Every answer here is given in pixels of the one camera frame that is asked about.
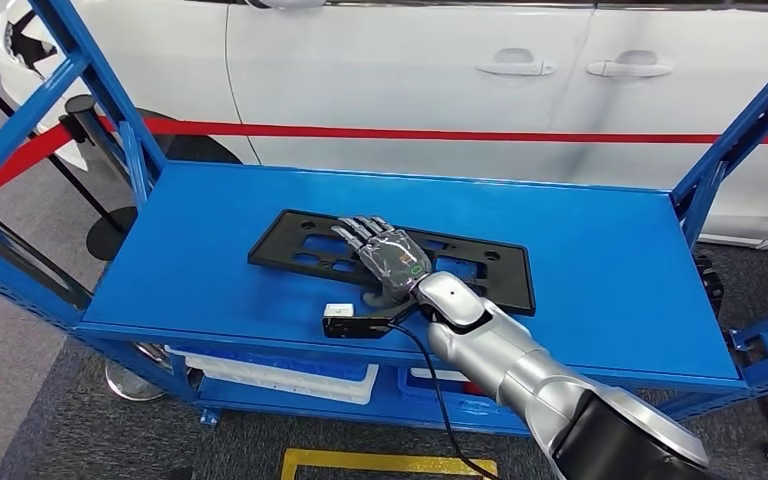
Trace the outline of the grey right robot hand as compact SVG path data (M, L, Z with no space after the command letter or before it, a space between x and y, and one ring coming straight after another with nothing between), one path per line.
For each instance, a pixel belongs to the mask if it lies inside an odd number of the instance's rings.
M379 293L364 294L369 306L386 308L404 303L419 282L433 272L430 258L410 235L380 216L340 217L330 230L379 281Z

